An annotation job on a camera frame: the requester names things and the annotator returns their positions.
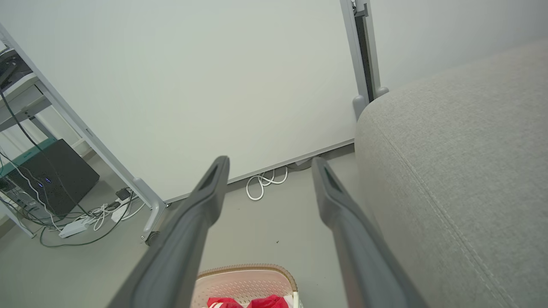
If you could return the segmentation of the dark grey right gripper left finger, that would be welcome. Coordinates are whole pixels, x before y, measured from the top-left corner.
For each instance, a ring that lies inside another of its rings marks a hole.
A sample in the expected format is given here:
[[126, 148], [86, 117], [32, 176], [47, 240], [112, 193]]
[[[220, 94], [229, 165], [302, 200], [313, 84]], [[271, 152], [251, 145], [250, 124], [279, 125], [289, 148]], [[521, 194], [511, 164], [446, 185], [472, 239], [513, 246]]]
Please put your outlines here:
[[110, 308], [189, 308], [208, 230], [221, 215], [230, 161], [215, 158], [153, 240]]

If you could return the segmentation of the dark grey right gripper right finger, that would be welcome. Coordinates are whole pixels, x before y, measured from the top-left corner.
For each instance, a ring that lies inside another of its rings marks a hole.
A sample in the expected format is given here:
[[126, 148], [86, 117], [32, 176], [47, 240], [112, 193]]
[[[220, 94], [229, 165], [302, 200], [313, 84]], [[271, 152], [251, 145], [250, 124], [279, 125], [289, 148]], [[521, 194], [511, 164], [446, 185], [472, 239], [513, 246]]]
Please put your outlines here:
[[328, 162], [311, 164], [319, 216], [331, 230], [351, 308], [426, 308], [427, 303]]

